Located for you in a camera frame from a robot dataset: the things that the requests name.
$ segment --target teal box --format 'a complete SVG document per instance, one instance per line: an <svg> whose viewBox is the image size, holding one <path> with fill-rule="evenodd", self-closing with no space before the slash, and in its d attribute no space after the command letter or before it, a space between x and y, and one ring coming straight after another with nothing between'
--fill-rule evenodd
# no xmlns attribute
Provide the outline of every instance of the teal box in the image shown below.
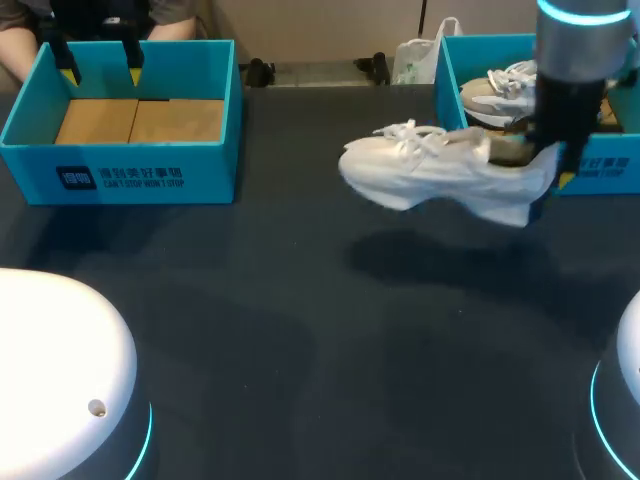
<svg viewBox="0 0 640 480"><path fill-rule="evenodd" d="M137 87L122 43L69 46L80 86L58 72L44 44L0 137L0 153L30 205L233 201L242 122L233 41L143 41ZM77 98L224 99L220 141L55 145L67 106Z"/></svg>
<svg viewBox="0 0 640 480"><path fill-rule="evenodd" d="M467 128L460 86L486 77L488 70L531 60L534 44L533 34L446 37L440 47L435 86L441 125L447 130ZM592 135L578 176L561 195L640 193L640 85L611 90L609 103L625 133Z"/></svg>

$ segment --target logo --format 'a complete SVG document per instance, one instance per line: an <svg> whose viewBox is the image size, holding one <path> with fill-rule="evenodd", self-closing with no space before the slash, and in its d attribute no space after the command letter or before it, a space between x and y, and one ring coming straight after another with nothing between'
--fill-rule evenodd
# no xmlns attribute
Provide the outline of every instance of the logo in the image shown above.
<svg viewBox="0 0 640 480"><path fill-rule="evenodd" d="M95 190L89 167L56 167L62 186L67 190Z"/></svg>

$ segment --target shoelace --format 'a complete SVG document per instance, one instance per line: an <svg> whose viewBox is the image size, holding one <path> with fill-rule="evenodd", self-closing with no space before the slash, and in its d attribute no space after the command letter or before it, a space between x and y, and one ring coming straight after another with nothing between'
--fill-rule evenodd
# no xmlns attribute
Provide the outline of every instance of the shoelace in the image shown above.
<svg viewBox="0 0 640 480"><path fill-rule="evenodd" d="M513 95L536 85L536 62L527 60L514 63L506 70L489 70L489 83L497 93Z"/></svg>
<svg viewBox="0 0 640 480"><path fill-rule="evenodd" d="M397 142L398 150L405 154L405 160L410 162L413 169L420 164L425 154L438 155L446 144L442 136L447 131L428 125L416 127L416 121L411 119L407 123L389 125L373 133L382 134L385 138Z"/></svg>

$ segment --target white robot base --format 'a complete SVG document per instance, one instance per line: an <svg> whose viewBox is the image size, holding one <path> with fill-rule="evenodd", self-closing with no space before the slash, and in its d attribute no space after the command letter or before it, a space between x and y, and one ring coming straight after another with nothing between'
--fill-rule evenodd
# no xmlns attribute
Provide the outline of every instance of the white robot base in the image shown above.
<svg viewBox="0 0 640 480"><path fill-rule="evenodd" d="M574 453L584 480L640 480L640 294L595 368Z"/></svg>
<svg viewBox="0 0 640 480"><path fill-rule="evenodd" d="M153 411L124 320L66 277L0 269L0 479L155 477Z"/></svg>

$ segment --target plastic bag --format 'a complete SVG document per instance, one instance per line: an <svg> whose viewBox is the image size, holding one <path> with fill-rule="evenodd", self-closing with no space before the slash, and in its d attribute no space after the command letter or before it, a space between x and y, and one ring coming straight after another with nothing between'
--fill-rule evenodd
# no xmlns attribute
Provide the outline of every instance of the plastic bag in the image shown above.
<svg viewBox="0 0 640 480"><path fill-rule="evenodd" d="M416 38L398 46L391 77L394 85L432 84L435 82L440 43L448 22L454 24L453 36L457 37L463 34L458 19L447 17L440 24L435 40Z"/></svg>

